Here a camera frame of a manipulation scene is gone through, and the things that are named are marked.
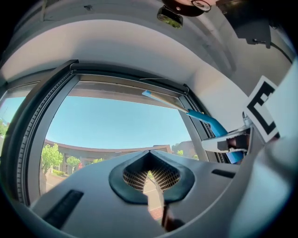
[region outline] window glass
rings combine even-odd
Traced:
[[[9,124],[25,97],[36,84],[8,90],[0,101],[0,152]]]
[[[179,111],[142,96],[143,91],[95,82],[79,82],[73,88],[44,141],[41,194],[89,164],[131,152],[159,150],[197,159]],[[153,196],[149,210],[160,219],[162,208],[154,199],[158,193],[152,176],[144,193]]]

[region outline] blue handle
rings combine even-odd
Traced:
[[[200,112],[196,112],[194,110],[189,109],[189,112],[187,113],[187,115],[199,119],[200,121],[203,121],[205,123],[209,123],[211,130],[213,132],[213,134],[217,137],[217,136],[224,136],[226,134],[228,134],[228,132],[226,131],[226,129],[213,117],[207,116],[205,114],[202,114]],[[227,153],[227,156],[230,160],[230,162],[232,164],[240,161],[243,159],[243,155],[241,152],[233,152],[233,153]]]

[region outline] black cable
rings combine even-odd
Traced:
[[[265,45],[266,42],[265,41],[258,41],[258,40],[254,40],[254,42],[256,42],[257,44],[263,44]],[[275,45],[273,42],[270,42],[270,45],[276,49],[278,49],[287,59],[288,61],[292,64],[292,60],[290,59],[290,57],[280,48],[278,47],[277,45]]]

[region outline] tree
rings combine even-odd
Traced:
[[[46,145],[41,152],[42,171],[47,173],[51,166],[58,166],[63,161],[63,155],[58,151],[58,145],[54,144],[53,147]]]
[[[177,155],[179,155],[179,156],[183,156],[183,150],[179,150],[179,151],[177,151]]]
[[[95,164],[95,163],[98,163],[98,162],[102,162],[102,161],[103,161],[103,158],[94,159],[92,164]]]
[[[177,153],[178,146],[179,146],[179,143],[172,145],[172,147],[171,147],[172,152]]]
[[[3,121],[0,120],[0,135],[5,136],[8,126],[3,124]]]
[[[81,162],[78,158],[74,157],[74,156],[70,156],[67,161],[66,161],[69,165],[71,165],[72,168],[72,172],[74,173],[74,168]]]

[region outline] blue sky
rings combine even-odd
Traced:
[[[11,122],[23,99],[6,99],[0,108],[0,118]],[[190,140],[176,109],[88,97],[66,97],[46,138],[101,149],[173,145]]]

